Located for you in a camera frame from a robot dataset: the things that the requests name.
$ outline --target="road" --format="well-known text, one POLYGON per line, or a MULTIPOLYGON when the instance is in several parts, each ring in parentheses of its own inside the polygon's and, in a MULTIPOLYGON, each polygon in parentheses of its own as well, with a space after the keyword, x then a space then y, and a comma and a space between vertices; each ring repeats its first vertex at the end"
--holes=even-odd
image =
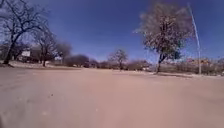
POLYGON ((224 79, 0 68, 2 128, 223 128, 224 79))

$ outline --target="dirt ground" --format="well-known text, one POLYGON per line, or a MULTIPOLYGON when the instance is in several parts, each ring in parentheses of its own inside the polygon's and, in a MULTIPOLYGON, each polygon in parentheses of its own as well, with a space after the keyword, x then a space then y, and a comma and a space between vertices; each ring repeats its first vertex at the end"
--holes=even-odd
POLYGON ((223 128, 224 79, 0 68, 2 128, 223 128))

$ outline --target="sky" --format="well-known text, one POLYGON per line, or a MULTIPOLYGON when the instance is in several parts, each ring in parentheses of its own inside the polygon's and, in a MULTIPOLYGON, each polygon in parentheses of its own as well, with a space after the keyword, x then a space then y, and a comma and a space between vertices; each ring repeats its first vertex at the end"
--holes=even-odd
MULTIPOLYGON (((49 23, 57 38, 72 44, 74 54, 106 60, 111 52, 124 49, 130 59, 156 62, 158 55, 144 50, 139 15, 150 0, 30 0, 50 11, 49 23)), ((181 5, 191 3, 203 57, 224 57, 223 0, 164 0, 181 5)), ((197 57, 196 42, 188 42, 185 57, 197 57)))

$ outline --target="sandy ground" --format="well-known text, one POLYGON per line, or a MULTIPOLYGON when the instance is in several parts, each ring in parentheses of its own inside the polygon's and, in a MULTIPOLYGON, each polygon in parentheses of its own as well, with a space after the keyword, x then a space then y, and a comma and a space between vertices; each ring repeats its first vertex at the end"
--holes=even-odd
POLYGON ((2 128, 223 128, 224 79, 0 68, 2 128))

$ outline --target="pole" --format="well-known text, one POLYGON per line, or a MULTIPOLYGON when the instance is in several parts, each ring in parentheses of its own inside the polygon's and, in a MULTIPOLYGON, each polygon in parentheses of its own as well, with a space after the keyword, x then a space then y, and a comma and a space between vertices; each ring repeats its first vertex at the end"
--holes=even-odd
POLYGON ((192 9, 191 9, 191 6, 190 6, 189 3, 188 3, 188 8, 189 8, 189 11, 190 11, 190 14, 191 14, 191 17, 192 17, 192 23, 193 23, 193 26, 194 26, 195 36, 196 36, 197 45, 198 45, 198 67, 199 67, 198 73, 199 73, 199 75, 201 75, 201 48, 200 48, 200 41, 199 41, 199 37, 198 37, 198 31, 197 31, 197 26, 196 26, 196 23, 195 23, 194 15, 193 15, 193 12, 192 12, 192 9))

